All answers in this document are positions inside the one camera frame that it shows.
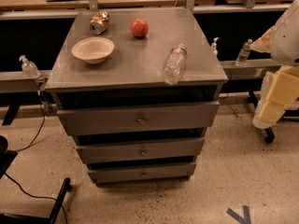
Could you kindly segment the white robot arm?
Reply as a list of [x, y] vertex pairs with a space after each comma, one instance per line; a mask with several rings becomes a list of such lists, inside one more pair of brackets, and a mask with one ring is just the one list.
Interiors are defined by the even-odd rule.
[[275, 73], [267, 72], [263, 78], [252, 120], [256, 128], [266, 129], [275, 125], [299, 98], [299, 0], [294, 0], [251, 48], [269, 53], [281, 64]]

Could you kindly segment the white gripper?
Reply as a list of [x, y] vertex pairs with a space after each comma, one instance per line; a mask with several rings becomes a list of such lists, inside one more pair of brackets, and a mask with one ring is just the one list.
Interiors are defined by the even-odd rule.
[[276, 73], [267, 72], [252, 124], [258, 129], [272, 127], [298, 99], [298, 67], [285, 65]]

